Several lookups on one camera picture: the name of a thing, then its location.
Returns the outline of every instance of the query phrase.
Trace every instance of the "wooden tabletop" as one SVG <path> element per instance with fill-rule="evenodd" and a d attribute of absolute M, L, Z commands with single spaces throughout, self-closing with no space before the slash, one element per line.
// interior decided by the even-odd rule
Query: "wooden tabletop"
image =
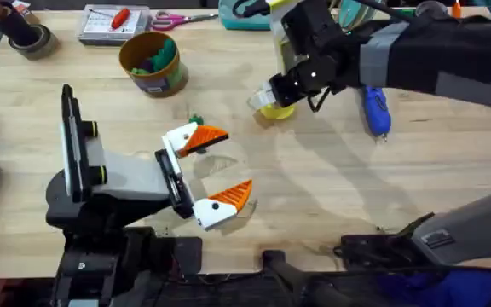
<path fill-rule="evenodd" d="M 341 235 L 395 231 L 491 194 L 490 108 L 386 90 L 387 143 L 368 135 L 355 90 L 330 96 L 319 113 L 301 102 L 292 118 L 268 122 L 246 101 L 276 73 L 270 33 L 226 31 L 219 20 L 170 32 L 190 80 L 177 95 L 153 99 L 119 66 L 118 48 L 75 38 L 80 12 L 35 14 L 60 39 L 56 54 L 28 61 L 0 45 L 0 277 L 54 276 L 61 258 L 64 238 L 45 222 L 44 196 L 62 168 L 63 84 L 114 152 L 152 158 L 161 136 L 194 113 L 229 132 L 207 154 L 182 160 L 185 176 L 198 196 L 252 178 L 256 206 L 210 232 L 171 209 L 137 223 L 201 237 L 205 273 L 256 271 L 269 248 L 284 249 L 301 269 L 342 269 L 331 253 Z"/>

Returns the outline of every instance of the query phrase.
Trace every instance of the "black mount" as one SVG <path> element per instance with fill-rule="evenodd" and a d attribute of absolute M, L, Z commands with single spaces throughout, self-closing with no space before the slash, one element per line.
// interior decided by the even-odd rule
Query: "black mount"
<path fill-rule="evenodd" d="M 64 85 L 61 99 L 67 168 L 47 187 L 46 220 L 63 230 L 66 244 L 52 305 L 67 307 L 74 299 L 93 299 L 100 306 L 109 306 L 117 297 L 124 297 L 124 305 L 134 306 L 127 296 L 136 292 L 140 274 L 159 281 L 173 270 L 197 274 L 202 258 L 200 238 L 159 238 L 150 227 L 126 227 L 167 207 L 182 218 L 193 215 L 193 202 L 166 151 L 154 153 L 170 191 L 164 200 L 117 199 L 96 191 L 95 186 L 107 183 L 110 176 L 105 165 L 90 165 L 88 160 L 86 142 L 98 137 L 97 123 L 81 119 L 69 85 Z"/>
<path fill-rule="evenodd" d="M 342 258 L 347 270 L 358 269 L 404 269 L 433 266 L 434 264 L 413 244 L 413 231 L 424 221 L 433 217 L 429 213 L 410 223 L 392 235 L 344 235 L 339 246 L 334 247 L 336 256 Z"/>
<path fill-rule="evenodd" d="M 264 251 L 262 261 L 263 271 L 274 274 L 290 294 L 294 306 L 367 307 L 342 294 L 322 275 L 306 273 L 291 266 L 282 251 Z"/>
<path fill-rule="evenodd" d="M 55 278 L 53 305 L 66 307 L 73 299 L 112 298 L 132 292 L 141 272 L 163 276 L 176 269 L 199 273 L 202 240 L 197 237 L 159 238 L 150 227 L 125 227 L 171 206 L 161 202 L 118 200 L 94 194 L 73 203 L 66 193 L 63 171 L 54 176 L 46 193 L 47 223 L 63 229 L 64 253 Z"/>

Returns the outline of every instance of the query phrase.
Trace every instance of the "yellow object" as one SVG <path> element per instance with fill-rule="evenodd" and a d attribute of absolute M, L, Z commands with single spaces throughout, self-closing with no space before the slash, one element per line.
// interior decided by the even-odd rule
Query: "yellow object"
<path fill-rule="evenodd" d="M 295 106 L 273 107 L 272 105 L 267 105 L 266 107 L 262 107 L 259 111 L 261 111 L 267 119 L 286 119 L 293 114 Z"/>

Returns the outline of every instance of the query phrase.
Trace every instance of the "tape roll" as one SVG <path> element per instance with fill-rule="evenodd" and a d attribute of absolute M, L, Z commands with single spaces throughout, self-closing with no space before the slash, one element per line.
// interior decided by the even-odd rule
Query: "tape roll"
<path fill-rule="evenodd" d="M 43 25 L 30 25 L 39 35 L 39 40 L 27 46 L 20 46 L 9 38 L 10 46 L 28 60 L 38 60 L 52 54 L 58 46 L 58 38 Z"/>

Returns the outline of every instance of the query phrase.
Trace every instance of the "cup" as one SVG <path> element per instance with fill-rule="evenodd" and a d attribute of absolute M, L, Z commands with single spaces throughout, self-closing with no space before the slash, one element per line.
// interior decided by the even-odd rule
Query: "cup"
<path fill-rule="evenodd" d="M 180 61 L 178 48 L 173 60 L 163 69 L 149 74 L 132 72 L 145 59 L 156 55 L 163 48 L 166 39 L 172 38 L 162 32 L 144 32 L 126 41 L 118 54 L 120 65 L 132 81 L 140 90 L 153 97 L 172 96 L 188 81 L 187 67 Z"/>

